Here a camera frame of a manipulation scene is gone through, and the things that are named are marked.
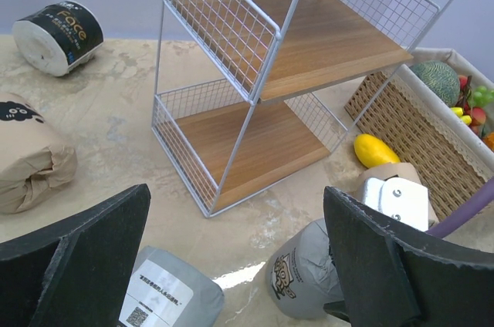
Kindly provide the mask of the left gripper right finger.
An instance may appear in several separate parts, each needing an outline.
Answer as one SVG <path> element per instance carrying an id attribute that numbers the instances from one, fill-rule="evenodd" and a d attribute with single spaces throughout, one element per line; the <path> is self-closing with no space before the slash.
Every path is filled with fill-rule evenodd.
<path id="1" fill-rule="evenodd" d="M 491 326 L 493 255 L 419 231 L 335 187 L 323 212 L 342 300 L 326 314 L 352 326 Z"/>

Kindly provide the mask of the grey roll cartoon print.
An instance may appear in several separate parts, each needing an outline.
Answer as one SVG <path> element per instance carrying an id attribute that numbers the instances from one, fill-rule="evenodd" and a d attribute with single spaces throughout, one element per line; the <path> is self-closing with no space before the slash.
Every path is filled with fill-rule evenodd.
<path id="1" fill-rule="evenodd" d="M 321 319 L 327 303 L 343 301 L 324 218 L 310 222 L 269 259 L 269 295 L 294 319 Z"/>

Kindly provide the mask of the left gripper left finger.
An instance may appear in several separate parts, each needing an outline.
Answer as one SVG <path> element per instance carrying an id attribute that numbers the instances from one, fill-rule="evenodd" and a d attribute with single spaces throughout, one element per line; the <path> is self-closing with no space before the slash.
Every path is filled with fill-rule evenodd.
<path id="1" fill-rule="evenodd" d="M 3 326 L 117 326 L 151 193 L 105 201 L 1 244 Z"/>

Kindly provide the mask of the grey roll white label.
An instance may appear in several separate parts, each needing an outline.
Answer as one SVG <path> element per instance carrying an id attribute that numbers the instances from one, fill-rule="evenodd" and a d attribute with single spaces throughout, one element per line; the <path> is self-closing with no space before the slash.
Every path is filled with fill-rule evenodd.
<path id="1" fill-rule="evenodd" d="M 172 253 L 137 254 L 118 326 L 213 326 L 225 304 L 222 288 Z"/>

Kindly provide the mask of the brown roll sheep logo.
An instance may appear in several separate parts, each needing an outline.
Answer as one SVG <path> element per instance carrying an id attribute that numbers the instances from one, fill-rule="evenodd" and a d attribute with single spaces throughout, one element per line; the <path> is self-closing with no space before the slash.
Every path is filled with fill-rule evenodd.
<path id="1" fill-rule="evenodd" d="M 69 184 L 75 147 L 28 100 L 1 93 L 1 213 L 32 209 Z"/>

